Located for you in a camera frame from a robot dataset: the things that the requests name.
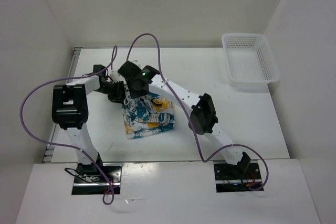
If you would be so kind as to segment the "patterned white blue yellow shorts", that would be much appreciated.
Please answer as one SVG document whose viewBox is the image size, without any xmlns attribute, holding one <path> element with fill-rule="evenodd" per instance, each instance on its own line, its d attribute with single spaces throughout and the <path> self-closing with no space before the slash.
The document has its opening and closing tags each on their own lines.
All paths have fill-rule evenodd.
<svg viewBox="0 0 336 224">
<path fill-rule="evenodd" d="M 127 90 L 122 108 L 125 133 L 129 140 L 157 135 L 175 128 L 174 104 L 161 95 L 150 92 L 132 98 Z"/>
</svg>

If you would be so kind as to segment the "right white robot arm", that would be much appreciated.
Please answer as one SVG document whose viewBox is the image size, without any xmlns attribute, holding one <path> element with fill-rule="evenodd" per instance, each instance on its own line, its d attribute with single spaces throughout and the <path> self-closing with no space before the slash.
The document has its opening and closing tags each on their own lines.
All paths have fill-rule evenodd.
<svg viewBox="0 0 336 224">
<path fill-rule="evenodd" d="M 244 151 L 234 146 L 233 140 L 218 123 L 212 97 L 190 92 L 171 80 L 165 78 L 151 66 L 138 67 L 135 63 L 126 61 L 118 70 L 129 88 L 131 96 L 155 93 L 167 98 L 180 106 L 188 116 L 188 126 L 196 135 L 203 135 L 217 145 L 230 172 L 235 178 L 243 178 L 249 171 L 250 157 Z"/>
</svg>

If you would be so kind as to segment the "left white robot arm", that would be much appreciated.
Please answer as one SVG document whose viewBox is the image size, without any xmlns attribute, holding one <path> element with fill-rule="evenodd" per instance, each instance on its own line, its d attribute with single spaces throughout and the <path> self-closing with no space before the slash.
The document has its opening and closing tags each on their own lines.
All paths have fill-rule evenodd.
<svg viewBox="0 0 336 224">
<path fill-rule="evenodd" d="M 94 65 L 92 73 L 65 85 L 55 85 L 52 95 L 52 120 L 68 135 L 76 149 L 78 170 L 93 182 L 101 181 L 105 169 L 87 128 L 89 109 L 87 95 L 105 94 L 110 102 L 122 103 L 125 88 L 122 81 L 110 81 L 103 65 Z"/>
</svg>

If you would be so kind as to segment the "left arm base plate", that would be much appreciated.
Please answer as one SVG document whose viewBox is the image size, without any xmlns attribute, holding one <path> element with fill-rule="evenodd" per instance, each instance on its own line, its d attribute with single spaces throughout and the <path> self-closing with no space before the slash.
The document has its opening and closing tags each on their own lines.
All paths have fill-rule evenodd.
<svg viewBox="0 0 336 224">
<path fill-rule="evenodd" d="M 121 190 L 121 165 L 103 166 L 107 178 L 113 185 L 113 190 L 116 195 L 120 194 Z M 103 195 L 109 190 L 109 184 L 105 178 L 98 172 L 94 175 L 87 175 L 80 171 L 79 167 L 76 169 L 65 168 L 65 171 L 74 178 L 72 186 L 72 195 Z"/>
</svg>

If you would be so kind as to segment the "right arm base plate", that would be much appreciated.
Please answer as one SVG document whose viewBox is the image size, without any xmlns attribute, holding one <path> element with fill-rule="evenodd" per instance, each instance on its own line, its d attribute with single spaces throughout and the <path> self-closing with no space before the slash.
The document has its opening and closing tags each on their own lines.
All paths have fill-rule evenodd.
<svg viewBox="0 0 336 224">
<path fill-rule="evenodd" d="M 263 184 L 257 162 L 250 163 L 244 174 L 226 163 L 214 163 L 214 174 L 217 193 L 251 191 Z"/>
</svg>

